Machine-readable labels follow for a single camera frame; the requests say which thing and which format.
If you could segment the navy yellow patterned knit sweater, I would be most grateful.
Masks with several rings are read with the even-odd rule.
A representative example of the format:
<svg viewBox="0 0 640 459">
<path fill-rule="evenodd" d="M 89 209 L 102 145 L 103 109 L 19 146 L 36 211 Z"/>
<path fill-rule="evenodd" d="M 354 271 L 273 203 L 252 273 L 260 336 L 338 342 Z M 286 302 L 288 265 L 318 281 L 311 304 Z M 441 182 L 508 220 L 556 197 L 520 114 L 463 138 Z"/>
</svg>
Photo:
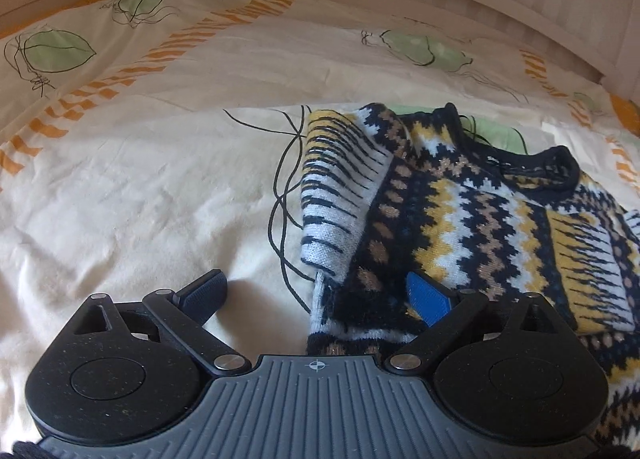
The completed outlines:
<svg viewBox="0 0 640 459">
<path fill-rule="evenodd" d="M 639 213 L 555 146 L 518 155 L 475 141 L 454 105 L 382 104 L 308 119 L 300 258 L 314 300 L 308 352 L 385 358 L 425 318 L 406 278 L 506 307 L 543 295 L 608 378 L 594 432 L 639 451 Z"/>
</svg>

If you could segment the white leaf-print duvet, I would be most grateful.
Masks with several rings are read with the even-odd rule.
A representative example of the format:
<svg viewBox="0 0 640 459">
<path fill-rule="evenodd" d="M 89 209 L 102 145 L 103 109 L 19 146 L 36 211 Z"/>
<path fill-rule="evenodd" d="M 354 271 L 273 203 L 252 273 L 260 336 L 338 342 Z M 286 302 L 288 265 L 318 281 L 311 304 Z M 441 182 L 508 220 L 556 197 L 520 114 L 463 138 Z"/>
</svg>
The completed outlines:
<svg viewBox="0 0 640 459">
<path fill-rule="evenodd" d="M 639 141 L 610 93 L 544 55 L 327 0 L 90 0 L 1 40 L 1 444 L 88 295 L 134 301 L 213 268 L 208 329 L 249 357 L 309 353 L 300 258 L 309 116 L 454 105 L 475 141 L 563 146 L 639 213 Z"/>
</svg>

